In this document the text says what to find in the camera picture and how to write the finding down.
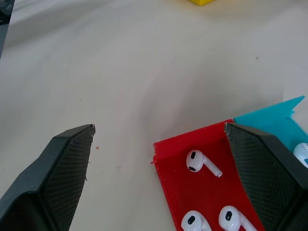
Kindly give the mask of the yellow plastic bin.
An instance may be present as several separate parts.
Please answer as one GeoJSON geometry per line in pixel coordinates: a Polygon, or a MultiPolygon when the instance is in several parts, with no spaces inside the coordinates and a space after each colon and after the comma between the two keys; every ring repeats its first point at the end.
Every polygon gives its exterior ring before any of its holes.
{"type": "Polygon", "coordinates": [[[204,5],[207,5],[215,0],[188,0],[198,6],[204,6],[204,5]]]}

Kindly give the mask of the white earbud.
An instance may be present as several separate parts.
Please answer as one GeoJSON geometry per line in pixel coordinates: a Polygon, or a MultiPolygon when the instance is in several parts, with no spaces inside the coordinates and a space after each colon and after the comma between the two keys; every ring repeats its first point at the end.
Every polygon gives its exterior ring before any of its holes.
{"type": "Polygon", "coordinates": [[[245,231],[257,231],[247,217],[231,205],[221,209],[218,223],[225,231],[239,231],[241,227],[243,227],[245,231]]]}
{"type": "Polygon", "coordinates": [[[181,227],[184,231],[212,231],[205,217],[195,210],[185,214],[181,221],[181,227]]]}
{"type": "Polygon", "coordinates": [[[293,154],[302,165],[308,168],[308,143],[298,144],[294,148],[293,154]]]}
{"type": "Polygon", "coordinates": [[[186,158],[186,166],[191,172],[198,172],[206,166],[216,177],[220,178],[222,171],[201,151],[191,150],[186,158]]]}

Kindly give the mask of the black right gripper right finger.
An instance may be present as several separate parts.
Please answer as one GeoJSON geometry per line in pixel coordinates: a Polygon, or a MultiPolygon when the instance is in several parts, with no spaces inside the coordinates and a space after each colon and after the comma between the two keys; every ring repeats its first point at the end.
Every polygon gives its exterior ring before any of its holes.
{"type": "Polygon", "coordinates": [[[274,135],[224,127],[241,184],[266,231],[308,231],[308,169],[274,135]]]}

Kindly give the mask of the teal plastic tray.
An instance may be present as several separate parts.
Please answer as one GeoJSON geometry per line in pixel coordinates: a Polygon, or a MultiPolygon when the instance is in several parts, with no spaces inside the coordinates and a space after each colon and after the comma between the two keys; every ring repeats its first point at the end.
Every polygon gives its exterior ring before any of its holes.
{"type": "Polygon", "coordinates": [[[294,108],[304,98],[304,96],[299,96],[240,115],[234,118],[234,122],[276,136],[294,156],[293,151],[298,144],[308,143],[308,134],[292,118],[294,108]]]}

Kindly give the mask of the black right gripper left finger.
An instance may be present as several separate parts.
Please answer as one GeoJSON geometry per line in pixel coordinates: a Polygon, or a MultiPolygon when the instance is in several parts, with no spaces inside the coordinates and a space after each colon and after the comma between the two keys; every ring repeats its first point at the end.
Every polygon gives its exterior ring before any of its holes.
{"type": "Polygon", "coordinates": [[[0,198],[0,231],[69,231],[95,132],[87,124],[50,140],[0,198]]]}

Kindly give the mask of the red plastic tray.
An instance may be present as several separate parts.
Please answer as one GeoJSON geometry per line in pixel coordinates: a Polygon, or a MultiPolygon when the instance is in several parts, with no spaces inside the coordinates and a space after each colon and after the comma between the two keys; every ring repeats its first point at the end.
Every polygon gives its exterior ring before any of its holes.
{"type": "Polygon", "coordinates": [[[212,231],[224,231],[218,216],[226,205],[242,212],[257,231],[265,231],[239,179],[224,132],[226,123],[221,121],[154,143],[153,164],[177,231],[183,231],[181,221],[190,210],[200,212],[212,231]],[[218,178],[207,167],[196,173],[189,171],[186,158],[193,149],[207,156],[223,175],[218,178]]]}

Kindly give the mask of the black flat panel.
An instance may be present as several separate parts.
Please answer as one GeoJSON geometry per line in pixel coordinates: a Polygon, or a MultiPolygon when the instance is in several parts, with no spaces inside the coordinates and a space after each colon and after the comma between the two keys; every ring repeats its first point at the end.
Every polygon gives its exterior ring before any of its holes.
{"type": "Polygon", "coordinates": [[[15,0],[0,0],[0,58],[3,51],[15,0]]]}

